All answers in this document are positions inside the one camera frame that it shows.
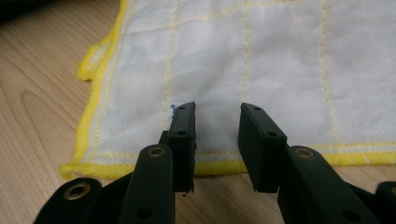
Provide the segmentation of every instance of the white cloth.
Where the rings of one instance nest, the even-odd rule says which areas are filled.
[[[79,77],[92,96],[64,175],[133,169],[169,129],[171,105],[192,101],[198,174],[239,171],[216,166],[241,161],[242,102],[331,164],[396,163],[395,1],[123,0]]]

